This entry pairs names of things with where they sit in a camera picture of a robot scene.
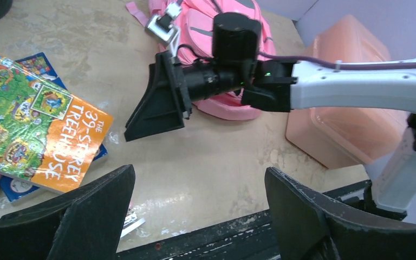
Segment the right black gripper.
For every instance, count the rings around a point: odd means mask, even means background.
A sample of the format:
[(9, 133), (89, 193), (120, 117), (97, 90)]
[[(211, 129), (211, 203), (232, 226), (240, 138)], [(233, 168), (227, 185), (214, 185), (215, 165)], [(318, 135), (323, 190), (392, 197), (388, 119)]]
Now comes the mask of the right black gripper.
[(183, 67), (169, 51), (149, 65), (148, 86), (128, 119), (124, 137), (132, 141), (184, 127), (191, 102), (235, 92), (242, 105), (266, 112), (291, 111), (296, 58), (267, 56), (260, 61), (262, 25), (235, 12), (217, 14), (212, 26), (212, 57)]

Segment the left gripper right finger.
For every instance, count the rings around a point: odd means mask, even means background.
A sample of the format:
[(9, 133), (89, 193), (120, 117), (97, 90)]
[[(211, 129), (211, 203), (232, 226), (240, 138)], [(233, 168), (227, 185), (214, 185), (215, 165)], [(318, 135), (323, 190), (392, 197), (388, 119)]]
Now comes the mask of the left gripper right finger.
[(282, 259), (416, 259), (416, 224), (351, 207), (274, 167), (264, 182)]

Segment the pink student backpack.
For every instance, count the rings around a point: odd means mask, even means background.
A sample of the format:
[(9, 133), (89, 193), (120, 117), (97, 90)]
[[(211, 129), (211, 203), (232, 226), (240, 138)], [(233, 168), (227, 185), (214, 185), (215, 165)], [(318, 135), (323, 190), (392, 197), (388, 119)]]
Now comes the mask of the pink student backpack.
[[(179, 50), (178, 58), (182, 64), (190, 65), (197, 55), (212, 55), (212, 20), (221, 12), (237, 12), (260, 21), (262, 32), (259, 50), (270, 55), (276, 54), (270, 27), (263, 18), (256, 1), (181, 1), (180, 6), (182, 11), (175, 21), (175, 25), (181, 29), (180, 43), (188, 44), (194, 50), (190, 51), (185, 48)], [(241, 105), (241, 97), (233, 92), (196, 101), (194, 106), (206, 114), (230, 121), (253, 120), (261, 114), (258, 109)]]

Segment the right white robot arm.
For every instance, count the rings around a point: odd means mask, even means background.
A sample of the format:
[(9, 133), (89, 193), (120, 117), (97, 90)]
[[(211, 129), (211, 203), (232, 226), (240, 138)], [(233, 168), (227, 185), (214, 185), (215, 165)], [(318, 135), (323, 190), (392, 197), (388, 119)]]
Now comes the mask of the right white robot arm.
[(265, 112), (314, 107), (408, 111), (416, 151), (416, 59), (380, 63), (329, 63), (307, 56), (258, 60), (261, 23), (235, 12), (213, 19), (212, 57), (184, 67), (169, 51), (149, 66), (146, 91), (126, 123), (132, 141), (183, 128), (192, 103), (235, 92)]

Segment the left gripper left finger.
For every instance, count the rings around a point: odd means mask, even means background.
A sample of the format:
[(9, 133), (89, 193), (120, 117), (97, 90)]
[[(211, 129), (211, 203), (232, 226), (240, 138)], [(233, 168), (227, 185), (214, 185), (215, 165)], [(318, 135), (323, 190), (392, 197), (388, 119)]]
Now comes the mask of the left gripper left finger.
[(132, 165), (0, 218), (0, 259), (114, 259), (135, 184)]

